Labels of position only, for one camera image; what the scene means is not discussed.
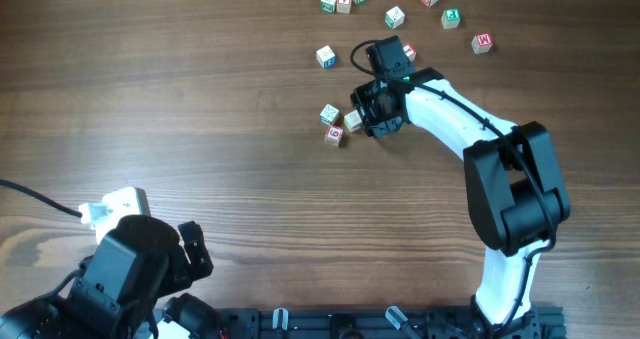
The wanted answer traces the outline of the blue-sided snail block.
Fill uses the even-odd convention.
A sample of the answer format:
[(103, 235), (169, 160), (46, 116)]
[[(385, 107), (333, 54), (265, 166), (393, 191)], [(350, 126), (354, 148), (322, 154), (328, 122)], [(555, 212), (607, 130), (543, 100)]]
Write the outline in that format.
[(350, 132), (355, 132), (362, 128), (363, 122), (357, 110), (353, 110), (343, 117), (343, 122)]

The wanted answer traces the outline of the green-sided bird block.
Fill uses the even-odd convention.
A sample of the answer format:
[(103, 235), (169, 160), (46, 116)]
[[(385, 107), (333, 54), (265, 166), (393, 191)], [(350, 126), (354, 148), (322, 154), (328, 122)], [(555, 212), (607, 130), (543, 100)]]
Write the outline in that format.
[(339, 117), (339, 110), (331, 104), (327, 104), (320, 113), (321, 122), (327, 126), (333, 126)]

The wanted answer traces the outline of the red 6 number block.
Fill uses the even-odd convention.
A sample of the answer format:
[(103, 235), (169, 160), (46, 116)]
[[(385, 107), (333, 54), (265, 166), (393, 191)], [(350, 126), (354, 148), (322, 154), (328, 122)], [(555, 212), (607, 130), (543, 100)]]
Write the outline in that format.
[(334, 147), (340, 145), (344, 130), (341, 127), (329, 125), (324, 136), (324, 142)]

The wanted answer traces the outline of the red I letter block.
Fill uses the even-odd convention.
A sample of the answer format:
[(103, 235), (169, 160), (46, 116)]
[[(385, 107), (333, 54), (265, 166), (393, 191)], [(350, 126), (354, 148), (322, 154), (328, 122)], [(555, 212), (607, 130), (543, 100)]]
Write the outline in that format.
[(409, 43), (404, 44), (403, 45), (403, 50), (404, 50), (405, 55), (407, 56), (407, 58), (410, 61), (414, 61), (415, 60), (417, 53), (416, 53), (416, 50), (413, 48), (413, 46), (411, 44), (409, 44)]

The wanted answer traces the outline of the blue P letter block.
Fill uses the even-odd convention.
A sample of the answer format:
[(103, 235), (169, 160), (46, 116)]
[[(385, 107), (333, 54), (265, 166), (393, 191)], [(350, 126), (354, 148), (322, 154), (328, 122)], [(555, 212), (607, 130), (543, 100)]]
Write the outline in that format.
[(329, 45), (316, 51), (316, 59), (323, 69), (328, 69), (336, 64), (336, 55)]

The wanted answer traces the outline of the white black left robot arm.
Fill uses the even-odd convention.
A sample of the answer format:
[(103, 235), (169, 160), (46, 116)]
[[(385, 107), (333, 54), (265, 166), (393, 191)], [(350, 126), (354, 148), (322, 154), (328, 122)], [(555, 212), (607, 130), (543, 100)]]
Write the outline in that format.
[(53, 289), (1, 317), (4, 338), (132, 338), (146, 328), (165, 336), (176, 323), (191, 338), (225, 338), (220, 315), (186, 289), (214, 265), (201, 227), (178, 227), (147, 215), (123, 217), (95, 253)]

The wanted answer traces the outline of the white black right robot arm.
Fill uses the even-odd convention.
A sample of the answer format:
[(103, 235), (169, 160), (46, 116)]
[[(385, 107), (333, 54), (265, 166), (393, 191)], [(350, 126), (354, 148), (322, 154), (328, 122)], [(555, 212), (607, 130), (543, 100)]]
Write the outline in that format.
[(485, 246), (483, 274), (469, 307), (452, 319), (426, 313), (417, 332), (396, 307), (386, 319), (408, 338), (564, 338), (559, 307), (530, 302), (535, 269), (557, 242), (570, 202), (549, 132), (517, 125), (459, 94), (438, 71), (417, 70), (392, 36), (360, 43), (372, 81), (351, 102), (365, 134), (381, 138), (411, 124), (434, 135), (463, 162), (472, 226)]

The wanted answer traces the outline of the green-sided pattern block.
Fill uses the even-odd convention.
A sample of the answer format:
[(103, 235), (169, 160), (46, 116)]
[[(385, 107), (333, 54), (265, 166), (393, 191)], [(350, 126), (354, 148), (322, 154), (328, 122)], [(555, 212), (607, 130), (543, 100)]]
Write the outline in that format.
[(391, 30), (403, 24), (404, 20), (405, 13), (399, 6), (395, 6), (385, 13), (385, 23)]

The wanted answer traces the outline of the red V letter block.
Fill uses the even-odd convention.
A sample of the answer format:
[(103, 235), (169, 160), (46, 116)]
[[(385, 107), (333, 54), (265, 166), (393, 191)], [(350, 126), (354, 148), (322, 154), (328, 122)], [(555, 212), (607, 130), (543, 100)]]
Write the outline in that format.
[(352, 0), (337, 0), (336, 12), (341, 14), (349, 14), (351, 11)]

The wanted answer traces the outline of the green E letter block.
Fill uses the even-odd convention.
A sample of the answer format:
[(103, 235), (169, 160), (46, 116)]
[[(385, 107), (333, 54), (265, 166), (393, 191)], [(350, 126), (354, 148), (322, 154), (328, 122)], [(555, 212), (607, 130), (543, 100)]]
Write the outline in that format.
[(441, 23), (445, 30), (454, 29), (459, 26), (461, 15), (457, 8), (445, 9), (441, 17)]

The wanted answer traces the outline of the green Z letter block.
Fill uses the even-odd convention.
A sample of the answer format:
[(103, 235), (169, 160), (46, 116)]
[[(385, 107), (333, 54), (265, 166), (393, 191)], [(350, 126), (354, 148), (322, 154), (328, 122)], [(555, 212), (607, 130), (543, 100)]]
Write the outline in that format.
[(334, 13), (336, 10), (337, 0), (321, 0), (321, 10)]

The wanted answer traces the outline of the red M letter block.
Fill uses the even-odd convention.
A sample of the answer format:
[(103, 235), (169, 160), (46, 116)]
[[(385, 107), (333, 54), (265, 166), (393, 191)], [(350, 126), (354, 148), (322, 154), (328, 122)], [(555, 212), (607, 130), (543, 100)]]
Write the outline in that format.
[(471, 42), (472, 50), (475, 54), (487, 53), (491, 50), (494, 40), (490, 33), (476, 34)]

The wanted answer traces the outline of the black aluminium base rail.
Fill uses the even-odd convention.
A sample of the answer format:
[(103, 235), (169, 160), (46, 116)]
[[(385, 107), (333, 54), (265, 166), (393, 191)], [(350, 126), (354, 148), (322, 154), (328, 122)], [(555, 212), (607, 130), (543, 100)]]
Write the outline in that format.
[(494, 330), (468, 306), (426, 310), (298, 311), (221, 309), (221, 338), (492, 338)]

